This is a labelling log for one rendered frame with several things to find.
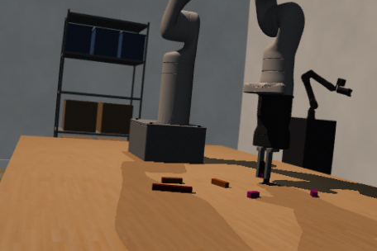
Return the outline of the red rod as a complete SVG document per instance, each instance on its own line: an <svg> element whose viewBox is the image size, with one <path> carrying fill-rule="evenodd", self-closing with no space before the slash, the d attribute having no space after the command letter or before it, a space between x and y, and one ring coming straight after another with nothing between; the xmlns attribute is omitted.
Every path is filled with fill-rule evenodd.
<svg viewBox="0 0 377 251"><path fill-rule="evenodd" d="M164 192L192 193L193 187L153 183L152 190Z"/></svg>

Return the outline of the orange-brown rectangular rod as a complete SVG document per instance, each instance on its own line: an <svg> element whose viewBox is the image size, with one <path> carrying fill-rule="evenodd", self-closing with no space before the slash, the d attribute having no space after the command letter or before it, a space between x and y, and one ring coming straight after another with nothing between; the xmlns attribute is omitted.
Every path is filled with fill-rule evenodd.
<svg viewBox="0 0 377 251"><path fill-rule="evenodd" d="M225 182L223 180L220 180L220 179L216 179L216 178L212 178L212 181L211 181L212 184L215 184L215 185L218 185L220 187L229 187L229 182Z"/></svg>

